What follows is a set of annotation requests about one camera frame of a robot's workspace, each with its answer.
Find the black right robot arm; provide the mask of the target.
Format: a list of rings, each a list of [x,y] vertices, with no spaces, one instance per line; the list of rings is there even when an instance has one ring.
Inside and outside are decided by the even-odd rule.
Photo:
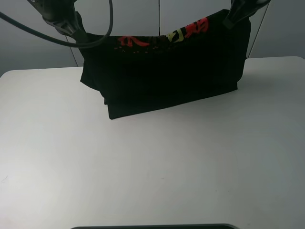
[[[226,28],[233,28],[238,22],[253,16],[259,9],[270,3],[270,0],[232,0],[228,15],[223,21]]]

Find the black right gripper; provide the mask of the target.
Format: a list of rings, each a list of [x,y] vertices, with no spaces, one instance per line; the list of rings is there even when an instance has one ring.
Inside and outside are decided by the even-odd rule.
[[[233,28],[240,18],[253,16],[260,9],[259,0],[232,0],[228,15],[223,20],[226,28]]]

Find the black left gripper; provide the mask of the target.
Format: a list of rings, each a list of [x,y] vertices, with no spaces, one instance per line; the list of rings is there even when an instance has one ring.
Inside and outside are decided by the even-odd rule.
[[[82,18],[76,11],[72,18],[62,19],[59,21],[49,21],[43,18],[43,20],[50,26],[54,27],[60,34],[71,36],[76,43],[72,44],[71,47],[87,47],[88,36],[83,28]]]

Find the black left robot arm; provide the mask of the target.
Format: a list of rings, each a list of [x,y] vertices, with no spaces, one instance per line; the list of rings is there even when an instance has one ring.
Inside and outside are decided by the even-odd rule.
[[[30,0],[29,3],[60,34],[73,38],[77,43],[89,42],[74,0]]]

